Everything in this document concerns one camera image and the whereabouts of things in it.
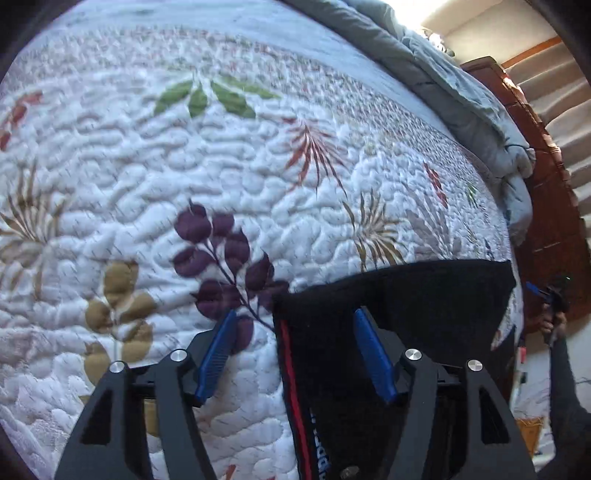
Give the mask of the dark sleeved right forearm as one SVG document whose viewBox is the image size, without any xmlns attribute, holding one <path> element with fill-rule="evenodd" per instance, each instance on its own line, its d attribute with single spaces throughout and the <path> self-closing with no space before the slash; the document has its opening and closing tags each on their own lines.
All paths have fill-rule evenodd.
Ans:
<svg viewBox="0 0 591 480">
<path fill-rule="evenodd" d="M 589 479 L 590 413 L 577 397 L 564 338 L 557 338 L 550 352 L 550 426 L 555 455 L 537 478 Z"/>
</svg>

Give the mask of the person's right hand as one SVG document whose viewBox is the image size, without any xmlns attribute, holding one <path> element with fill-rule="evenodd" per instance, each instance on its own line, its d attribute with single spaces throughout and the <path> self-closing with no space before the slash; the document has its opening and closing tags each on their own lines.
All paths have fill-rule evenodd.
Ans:
<svg viewBox="0 0 591 480">
<path fill-rule="evenodd" d="M 566 334 L 566 315 L 564 312 L 545 311 L 541 315 L 540 331 L 544 341 L 551 346 L 559 338 L 564 338 Z"/>
</svg>

